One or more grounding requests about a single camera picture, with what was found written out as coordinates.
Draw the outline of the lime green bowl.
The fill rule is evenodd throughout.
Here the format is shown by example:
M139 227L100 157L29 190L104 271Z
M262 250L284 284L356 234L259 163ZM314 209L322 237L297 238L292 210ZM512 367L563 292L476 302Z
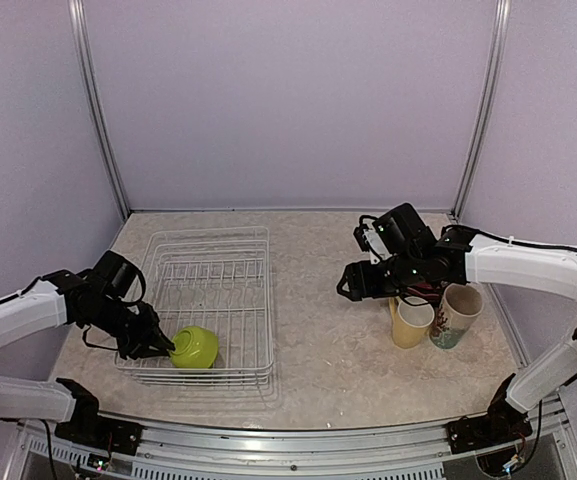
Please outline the lime green bowl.
M210 369L219 353L218 337L210 330L199 326L188 326L179 330L172 338L174 349L169 353L176 368Z

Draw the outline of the yellow mug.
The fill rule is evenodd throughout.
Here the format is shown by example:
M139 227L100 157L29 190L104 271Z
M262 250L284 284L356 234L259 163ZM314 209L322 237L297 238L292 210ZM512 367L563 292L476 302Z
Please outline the yellow mug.
M419 345L434 321L435 310L419 297L391 298L392 340L402 349Z

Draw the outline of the small black plate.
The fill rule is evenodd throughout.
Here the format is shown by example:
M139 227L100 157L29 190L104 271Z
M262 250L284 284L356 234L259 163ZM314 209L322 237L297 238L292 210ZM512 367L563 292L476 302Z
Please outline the small black plate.
M431 304L439 304L441 298L443 297L444 290L445 288L442 287L441 285L437 286L422 283L405 287L403 294L406 297L409 296L419 297Z

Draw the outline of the floral patterned tall mug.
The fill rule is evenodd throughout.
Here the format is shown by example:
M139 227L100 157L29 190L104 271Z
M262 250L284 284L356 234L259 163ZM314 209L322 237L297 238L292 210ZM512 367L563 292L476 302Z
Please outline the floral patterned tall mug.
M431 325L430 341L443 350L454 348L482 311L483 299L478 290L470 285L450 284Z

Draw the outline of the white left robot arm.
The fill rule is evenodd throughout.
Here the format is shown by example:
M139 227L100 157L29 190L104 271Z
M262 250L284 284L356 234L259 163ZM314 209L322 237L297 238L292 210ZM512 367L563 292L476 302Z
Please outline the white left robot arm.
M126 300L132 284L146 284L143 273L108 250L94 267L80 273L59 270L0 299L0 348L40 331L75 325L97 328L116 342L123 359L165 357L174 345L163 333L154 308L142 299ZM0 376L0 420L38 419L66 424L89 445L108 434L97 398L77 382L40 382Z

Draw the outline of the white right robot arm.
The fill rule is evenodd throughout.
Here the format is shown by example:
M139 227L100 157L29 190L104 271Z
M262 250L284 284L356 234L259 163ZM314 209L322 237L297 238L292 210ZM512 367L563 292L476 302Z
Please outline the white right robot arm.
M577 304L577 245L518 240L449 224L435 235L417 210L400 204L380 216L362 215L353 236L369 259L348 264L336 286L352 302L404 297L469 284L503 286ZM546 396L577 378L577 323L554 346L500 386L479 433L503 442Z

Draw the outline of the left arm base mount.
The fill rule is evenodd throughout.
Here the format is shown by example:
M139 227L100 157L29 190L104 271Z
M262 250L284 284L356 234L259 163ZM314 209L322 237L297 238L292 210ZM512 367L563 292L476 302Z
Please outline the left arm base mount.
M72 379L57 378L75 400L68 421L57 423L57 438L71 441L107 453L135 456L144 427L136 422L119 420L99 414L99 400Z

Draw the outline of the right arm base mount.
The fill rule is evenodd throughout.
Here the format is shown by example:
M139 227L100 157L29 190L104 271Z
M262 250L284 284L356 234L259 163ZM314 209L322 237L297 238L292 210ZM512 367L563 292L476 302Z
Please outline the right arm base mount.
M533 433L526 412L520 412L506 401L511 374L499 386L486 412L478 416L463 416L445 425L452 454L493 447Z

